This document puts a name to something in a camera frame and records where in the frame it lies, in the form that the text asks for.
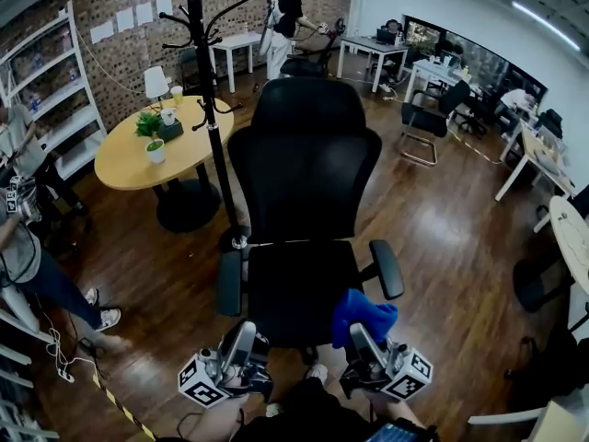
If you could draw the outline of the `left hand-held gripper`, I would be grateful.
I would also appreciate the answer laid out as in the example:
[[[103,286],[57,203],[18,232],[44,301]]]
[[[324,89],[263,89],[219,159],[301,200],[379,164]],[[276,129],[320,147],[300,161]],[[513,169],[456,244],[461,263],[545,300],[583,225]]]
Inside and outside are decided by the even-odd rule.
[[[204,348],[194,355],[179,372],[179,392],[200,406],[215,406],[219,402],[244,394],[258,394],[264,402],[270,400],[274,383],[267,369],[270,345],[266,337],[256,335],[256,326],[244,320],[214,348]],[[226,388],[223,380],[231,367],[240,368],[250,378],[248,388]]]

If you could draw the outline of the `blue cloth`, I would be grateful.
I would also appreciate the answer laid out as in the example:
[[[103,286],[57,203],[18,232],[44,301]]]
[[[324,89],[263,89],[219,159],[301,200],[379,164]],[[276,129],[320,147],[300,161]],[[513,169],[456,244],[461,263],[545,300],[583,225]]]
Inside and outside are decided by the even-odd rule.
[[[383,343],[398,319],[398,308],[391,304],[375,304],[357,289],[348,289],[333,309],[331,318],[332,347],[352,345],[350,327],[361,323],[376,343]]]

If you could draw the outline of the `black office chair seat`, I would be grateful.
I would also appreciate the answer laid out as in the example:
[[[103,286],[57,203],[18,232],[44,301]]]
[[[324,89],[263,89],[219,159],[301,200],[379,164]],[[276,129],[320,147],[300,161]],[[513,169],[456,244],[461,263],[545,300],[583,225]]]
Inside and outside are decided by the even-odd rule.
[[[333,311],[352,288],[363,286],[346,240],[257,246],[248,257],[248,319],[272,347],[331,343]]]

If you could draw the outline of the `person's left hand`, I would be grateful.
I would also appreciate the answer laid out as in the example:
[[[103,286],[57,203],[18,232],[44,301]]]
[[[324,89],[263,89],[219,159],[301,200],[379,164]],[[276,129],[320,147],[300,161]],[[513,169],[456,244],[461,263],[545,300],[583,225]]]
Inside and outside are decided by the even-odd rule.
[[[250,378],[243,376],[240,368],[231,367],[224,377],[223,383],[226,388],[243,389],[250,385]]]

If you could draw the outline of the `person's torso black clothing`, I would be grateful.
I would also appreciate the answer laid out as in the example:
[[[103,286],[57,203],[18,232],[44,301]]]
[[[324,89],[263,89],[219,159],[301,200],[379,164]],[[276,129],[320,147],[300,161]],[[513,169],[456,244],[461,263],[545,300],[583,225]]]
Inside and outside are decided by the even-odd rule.
[[[417,442],[439,442],[436,428],[404,419],[387,421],[376,416],[369,422],[346,408],[316,378],[303,379],[291,388],[275,417],[259,416],[239,427],[229,442],[364,442],[381,426],[392,423],[421,429]],[[156,442],[190,442],[181,437],[161,437]]]

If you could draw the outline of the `blue screen device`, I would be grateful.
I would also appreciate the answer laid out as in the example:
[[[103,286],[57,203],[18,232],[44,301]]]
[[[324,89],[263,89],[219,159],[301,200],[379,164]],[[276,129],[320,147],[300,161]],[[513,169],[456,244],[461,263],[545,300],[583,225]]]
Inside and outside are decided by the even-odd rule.
[[[387,423],[378,428],[364,442],[417,442],[420,431],[419,427]]]

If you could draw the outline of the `black yellow striped floor tape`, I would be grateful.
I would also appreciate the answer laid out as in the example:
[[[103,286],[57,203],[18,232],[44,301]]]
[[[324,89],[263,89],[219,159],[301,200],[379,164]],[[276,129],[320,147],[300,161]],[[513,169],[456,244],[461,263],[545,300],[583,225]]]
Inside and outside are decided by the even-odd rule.
[[[97,372],[95,372],[92,376],[92,380],[95,385],[107,396],[109,401],[116,406],[124,416],[132,422],[135,426],[137,426],[150,440],[156,442],[156,435],[154,432],[149,429],[146,425],[144,425],[141,421],[139,421],[112,393],[111,391],[103,384],[100,380],[100,377]]]

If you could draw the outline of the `black side chair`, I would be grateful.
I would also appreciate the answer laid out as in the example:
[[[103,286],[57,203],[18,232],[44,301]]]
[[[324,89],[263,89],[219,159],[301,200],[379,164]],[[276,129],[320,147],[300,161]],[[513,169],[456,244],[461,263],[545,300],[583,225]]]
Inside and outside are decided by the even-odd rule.
[[[542,274],[563,258],[560,248],[553,244],[534,258],[523,258],[513,268],[513,284],[515,295],[528,313],[540,310],[550,300],[567,292],[574,279],[568,267],[558,285],[550,291],[545,290]]]

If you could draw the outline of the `black backpack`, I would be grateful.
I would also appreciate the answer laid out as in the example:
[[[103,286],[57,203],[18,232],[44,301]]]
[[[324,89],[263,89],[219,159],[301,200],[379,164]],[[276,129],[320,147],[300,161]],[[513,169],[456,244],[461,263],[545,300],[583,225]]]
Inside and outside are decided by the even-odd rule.
[[[527,362],[503,374],[511,381],[511,409],[544,406],[555,397],[569,396],[589,384],[589,337],[577,342],[565,325],[557,324],[543,350],[530,336],[523,337],[521,345],[529,353]]]

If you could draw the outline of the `white metal rack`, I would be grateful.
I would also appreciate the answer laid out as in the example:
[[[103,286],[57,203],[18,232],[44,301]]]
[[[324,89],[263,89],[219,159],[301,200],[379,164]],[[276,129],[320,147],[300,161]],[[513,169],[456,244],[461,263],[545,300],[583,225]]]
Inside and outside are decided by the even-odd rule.
[[[29,302],[14,285],[0,288],[0,322],[13,330],[46,343],[54,344],[50,334],[43,331]],[[0,338],[0,442],[59,442],[57,432],[46,430],[24,407],[27,396],[35,390],[33,382],[21,376],[32,360]]]

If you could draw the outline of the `dark folding chair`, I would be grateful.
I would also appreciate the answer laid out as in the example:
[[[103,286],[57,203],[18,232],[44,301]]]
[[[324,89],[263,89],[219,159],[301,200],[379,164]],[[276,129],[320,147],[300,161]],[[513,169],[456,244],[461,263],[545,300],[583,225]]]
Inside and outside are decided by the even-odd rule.
[[[203,92],[198,57],[194,47],[185,48],[179,53],[179,70],[183,94],[198,96]]]

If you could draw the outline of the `black red office chair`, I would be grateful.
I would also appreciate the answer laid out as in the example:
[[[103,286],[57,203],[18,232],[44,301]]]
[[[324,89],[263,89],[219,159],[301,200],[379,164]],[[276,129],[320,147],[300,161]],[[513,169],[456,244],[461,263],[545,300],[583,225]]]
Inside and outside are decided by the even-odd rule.
[[[286,62],[281,67],[282,76],[303,76],[314,78],[327,78],[329,75],[329,59],[335,40],[338,39],[346,30],[344,17],[340,17],[329,30],[327,45],[319,54],[316,61],[309,59],[307,53],[302,55],[288,55]]]

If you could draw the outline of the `small white table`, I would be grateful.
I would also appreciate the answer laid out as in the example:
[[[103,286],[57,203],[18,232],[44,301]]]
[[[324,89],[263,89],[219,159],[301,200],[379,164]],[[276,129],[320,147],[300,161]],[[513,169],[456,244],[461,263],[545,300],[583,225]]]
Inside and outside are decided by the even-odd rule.
[[[259,45],[261,42],[262,36],[253,31],[243,32],[236,35],[232,35],[229,37],[223,38],[221,42],[217,42],[213,44],[209,48],[209,57],[212,63],[214,74],[217,74],[216,70],[216,60],[215,60],[215,52],[214,51],[224,51],[226,64],[227,64],[227,77],[228,77],[228,84],[229,84],[229,91],[231,93],[236,92],[236,85],[235,85],[235,74],[234,74],[234,61],[233,61],[233,51],[238,49],[246,48],[248,50],[248,72],[250,74],[253,73],[253,47],[255,45]]]

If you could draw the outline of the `white shelf unit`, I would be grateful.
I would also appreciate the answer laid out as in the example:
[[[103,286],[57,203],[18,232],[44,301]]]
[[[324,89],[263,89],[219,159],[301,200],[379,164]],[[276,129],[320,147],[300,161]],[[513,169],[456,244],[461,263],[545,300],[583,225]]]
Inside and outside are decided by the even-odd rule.
[[[65,180],[95,159],[107,136],[80,43],[69,1],[0,56],[0,100],[28,107],[40,146]]]

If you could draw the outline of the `long ceiling light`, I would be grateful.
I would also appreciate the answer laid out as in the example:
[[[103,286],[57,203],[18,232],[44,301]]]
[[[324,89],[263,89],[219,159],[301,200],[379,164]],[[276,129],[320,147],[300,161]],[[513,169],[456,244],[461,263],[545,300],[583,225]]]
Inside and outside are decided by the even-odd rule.
[[[534,20],[537,24],[542,26],[543,28],[547,29],[549,32],[557,36],[559,39],[564,41],[568,46],[570,46],[575,52],[581,51],[581,46],[577,44],[572,38],[570,38],[567,34],[562,32],[560,29],[549,23],[547,20],[527,8],[526,6],[521,5],[520,3],[513,1],[512,8],[518,10],[519,12],[523,13],[527,17],[530,17]]]

